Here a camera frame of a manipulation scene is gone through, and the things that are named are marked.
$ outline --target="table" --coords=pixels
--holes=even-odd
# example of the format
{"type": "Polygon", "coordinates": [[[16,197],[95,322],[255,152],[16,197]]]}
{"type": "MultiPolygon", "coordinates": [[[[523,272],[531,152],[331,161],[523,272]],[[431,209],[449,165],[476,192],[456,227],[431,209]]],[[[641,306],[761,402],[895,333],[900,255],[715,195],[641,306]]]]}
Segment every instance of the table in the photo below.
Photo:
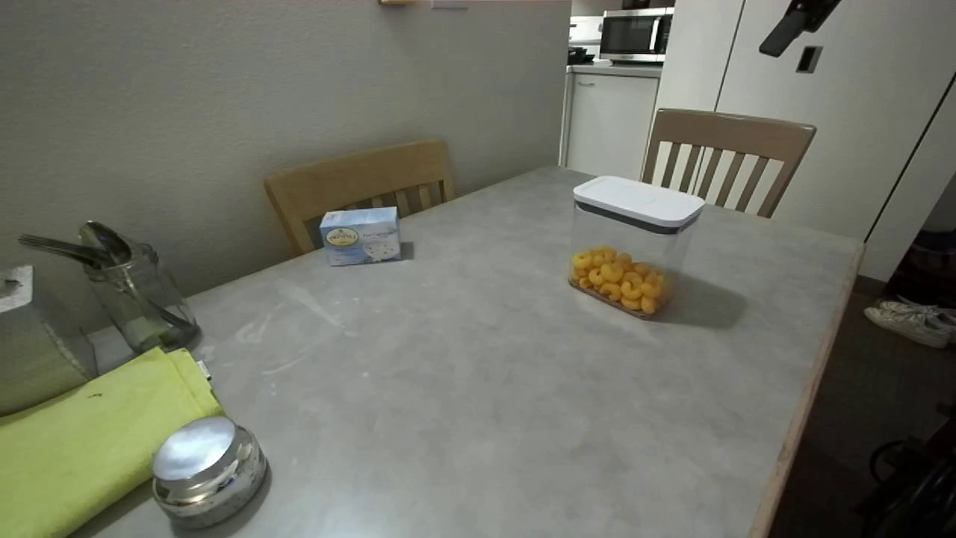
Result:
{"type": "MultiPolygon", "coordinates": [[[[307,255],[193,295],[198,355],[271,461],[223,529],[765,535],[861,245],[709,206],[679,295],[632,319],[565,281],[582,179],[534,171],[407,218],[413,260],[307,255]]],[[[169,527],[138,491],[83,532],[169,527]]]]}

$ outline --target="green napkin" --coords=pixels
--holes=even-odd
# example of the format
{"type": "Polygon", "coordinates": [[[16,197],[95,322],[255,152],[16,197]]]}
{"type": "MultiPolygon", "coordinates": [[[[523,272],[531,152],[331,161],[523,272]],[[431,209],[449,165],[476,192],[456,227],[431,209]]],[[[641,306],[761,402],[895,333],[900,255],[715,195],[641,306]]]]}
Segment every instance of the green napkin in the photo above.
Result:
{"type": "Polygon", "coordinates": [[[0,535],[69,535],[153,476],[153,452],[217,415],[204,367],[150,349],[92,384],[0,418],[0,535]]]}

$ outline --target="microwave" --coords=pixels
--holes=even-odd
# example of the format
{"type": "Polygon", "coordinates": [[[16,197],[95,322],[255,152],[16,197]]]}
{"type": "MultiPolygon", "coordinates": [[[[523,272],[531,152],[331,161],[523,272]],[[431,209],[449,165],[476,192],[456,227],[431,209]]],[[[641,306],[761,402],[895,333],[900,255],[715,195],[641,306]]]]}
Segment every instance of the microwave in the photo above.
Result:
{"type": "Polygon", "coordinates": [[[601,59],[664,62],[673,19],[673,6],[604,12],[601,59]]]}

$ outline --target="wooden chair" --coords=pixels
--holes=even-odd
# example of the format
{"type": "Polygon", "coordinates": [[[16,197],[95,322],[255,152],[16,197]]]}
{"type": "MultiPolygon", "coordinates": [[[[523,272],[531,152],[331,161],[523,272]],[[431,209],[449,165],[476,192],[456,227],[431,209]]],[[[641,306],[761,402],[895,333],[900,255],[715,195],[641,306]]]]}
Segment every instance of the wooden chair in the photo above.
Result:
{"type": "Polygon", "coordinates": [[[661,109],[641,179],[770,218],[813,134],[815,128],[800,122],[661,109]]]}
{"type": "Polygon", "coordinates": [[[413,216],[453,197],[444,140],[420,140],[325,159],[267,179],[299,255],[313,251],[311,227],[331,209],[396,206],[413,216]]]}

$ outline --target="floor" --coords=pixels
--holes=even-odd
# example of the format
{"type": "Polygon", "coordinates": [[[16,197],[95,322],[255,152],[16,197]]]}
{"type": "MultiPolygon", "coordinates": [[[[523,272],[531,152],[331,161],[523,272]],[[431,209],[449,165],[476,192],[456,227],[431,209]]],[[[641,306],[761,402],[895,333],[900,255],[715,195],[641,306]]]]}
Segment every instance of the floor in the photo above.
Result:
{"type": "Polygon", "coordinates": [[[927,439],[956,396],[956,349],[927,349],[871,325],[880,285],[857,281],[794,461],[774,538],[855,538],[855,505],[876,488],[870,455],[886,439],[927,439]]]}

